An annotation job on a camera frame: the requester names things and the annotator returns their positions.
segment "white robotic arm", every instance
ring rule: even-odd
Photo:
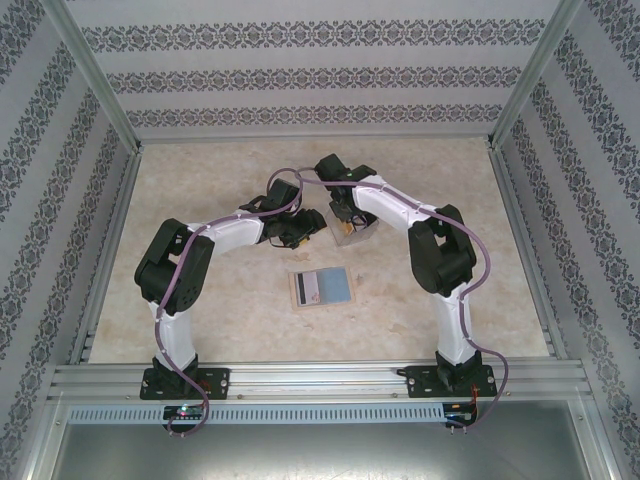
[[[249,212],[237,210],[234,213],[240,215]],[[188,229],[190,232],[195,232],[202,225],[201,223],[190,223]],[[258,243],[263,228],[264,223],[259,218],[238,218],[207,228],[200,236],[213,241],[215,245],[211,255],[213,258],[234,248]],[[149,307],[153,318],[156,318],[158,303],[151,301]],[[173,315],[169,315],[165,310],[160,318],[162,344],[169,357],[181,370],[184,370],[196,358],[196,349],[193,346],[191,334],[191,310],[192,307],[189,307]],[[156,353],[156,359],[167,369],[171,369],[160,351]]]
[[[409,200],[409,203],[419,205],[427,210],[435,211],[436,207],[415,200],[387,184],[380,175],[369,175],[362,179],[363,183],[385,187],[384,191],[374,187],[354,187],[353,200],[355,206],[362,211],[371,213],[380,220],[391,225],[396,230],[407,232],[414,223],[428,220],[429,215],[400,201],[389,191]],[[465,363],[475,354],[475,349],[466,341],[460,326],[460,292],[466,288],[466,283],[455,287],[451,294],[443,296],[433,295],[436,319],[438,321],[438,353],[452,365]],[[471,316],[469,314],[469,297],[463,301],[465,324],[471,334]]]

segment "card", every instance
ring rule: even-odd
[[[345,267],[291,273],[290,283],[296,309],[353,301],[351,278]]]

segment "metal profile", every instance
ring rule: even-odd
[[[87,40],[73,19],[66,1],[42,0],[41,3],[100,105],[118,132],[120,139],[126,145],[128,151],[134,151],[140,141],[124,109],[118,102],[107,77],[98,65],[98,61],[93,55]]]
[[[591,478],[621,480],[622,474],[613,455],[595,400],[577,399],[568,402],[568,405],[582,456]]]
[[[558,328],[556,318],[553,314],[553,309],[551,308],[551,302],[549,301],[544,281],[542,280],[540,270],[538,269],[536,256],[533,252],[533,246],[531,245],[529,235],[527,234],[524,217],[518,207],[518,201],[516,199],[515,191],[513,190],[513,185],[511,185],[511,182],[508,179],[502,153],[497,148],[489,148],[488,151],[491,165],[493,166],[493,172],[498,183],[498,190],[500,190],[500,195],[502,196],[504,208],[507,213],[507,218],[509,219],[509,224],[511,225],[518,254],[520,255],[520,261],[524,268],[525,277],[529,283],[531,297],[533,299],[536,312],[538,313],[538,318],[542,323],[543,330],[545,327],[548,329],[545,333],[549,335],[555,356],[559,359],[566,359],[568,358],[568,355],[564,346],[564,341],[562,340],[560,329]]]
[[[582,5],[581,0],[560,0],[558,3],[547,27],[542,32],[540,41],[502,109],[496,126],[491,132],[491,145],[493,147],[502,145],[505,138],[507,138],[511,127],[518,118],[527,98],[529,98],[529,94],[553,56],[553,51],[560,43],[560,39],[569,27],[580,5]]]
[[[201,135],[184,135],[181,137],[147,137],[141,140],[142,145],[168,145],[168,144],[182,144],[182,143],[238,143],[238,142],[265,142],[265,141],[305,141],[305,140],[336,140],[344,138],[353,139],[377,139],[377,140],[411,140],[411,139],[451,139],[451,138],[478,138],[482,133],[476,132],[456,132],[456,133],[441,133],[441,132],[426,132],[426,133],[366,133],[366,132],[331,132],[331,133],[287,133],[287,134],[273,134],[268,133],[264,135],[243,135],[237,136],[225,136],[225,137],[206,137]]]
[[[486,359],[496,382],[502,363]],[[410,399],[405,378],[396,370],[432,361],[355,363],[205,364],[231,370],[229,396],[220,404],[358,404],[468,401],[468,397]],[[591,387],[579,360],[551,357],[511,359],[507,392],[501,401],[574,400],[590,397]],[[74,405],[149,404],[139,399],[146,365],[58,366],[47,402]]]
[[[26,465],[16,478],[38,480],[53,477],[68,419],[68,406],[45,405],[29,449]]]
[[[120,245],[120,237],[122,236],[122,230],[124,230],[124,222],[127,218],[129,204],[131,203],[133,188],[136,183],[136,178],[138,177],[138,169],[140,168],[141,159],[142,152],[135,148],[131,153],[131,158],[127,165],[124,184],[120,189],[117,205],[115,207],[115,214],[105,240],[105,249],[98,261],[98,269],[95,274],[96,281],[91,289],[91,293],[89,294],[85,316],[80,323],[76,343],[74,344],[71,352],[71,358],[69,360],[69,363],[71,364],[83,361],[86,362],[89,359],[91,349],[90,345],[88,345],[89,348],[87,348],[86,345],[87,335],[90,330],[96,330],[98,325],[102,305],[104,304],[104,299],[107,295],[111,271],[113,270],[116,253],[118,252],[118,246]]]

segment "small box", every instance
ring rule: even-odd
[[[353,245],[354,243],[368,239],[377,230],[379,223],[379,221],[376,220],[366,227],[358,227],[353,223],[340,221],[331,209],[324,214],[324,219],[338,247],[346,247],[347,245]]]

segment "black bracket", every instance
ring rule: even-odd
[[[282,208],[292,202],[299,188],[289,182],[276,178],[267,195],[260,195],[249,203],[241,205],[241,210],[252,213],[270,212]],[[298,209],[296,212],[281,212],[273,216],[260,218],[264,223],[262,235],[258,243],[272,238],[279,238],[282,245],[272,245],[292,250],[298,248],[309,237],[327,226],[322,214],[316,210]]]
[[[228,368],[198,367],[198,356],[183,372],[203,388],[209,400],[226,400],[229,392]],[[153,368],[147,368],[140,387],[141,400],[199,400],[201,395],[176,372],[153,359]]]
[[[376,171],[366,165],[360,165],[353,170],[345,167],[342,161],[335,153],[324,157],[314,167],[314,171],[318,178],[324,182],[350,181],[359,182],[363,178],[370,175],[376,175]],[[372,225],[378,217],[360,210],[356,207],[353,200],[353,187],[325,187],[331,193],[331,202],[329,207],[333,214],[341,222],[360,223],[360,226],[367,227]]]
[[[409,398],[495,397],[498,393],[493,368],[482,365],[480,352],[467,362],[452,365],[436,352],[437,365],[415,365],[396,371],[407,379]]]
[[[464,223],[453,205],[437,208],[436,212]],[[431,217],[415,222],[408,236],[411,271],[427,292],[448,297],[454,288],[471,281],[476,255],[466,233]],[[437,238],[444,241],[438,244]]]
[[[160,226],[134,275],[145,300],[160,303],[177,268],[170,255],[181,255],[191,235],[187,226],[174,218]],[[184,312],[200,296],[214,246],[207,237],[199,235],[194,239],[175,290],[165,306],[169,315]]]

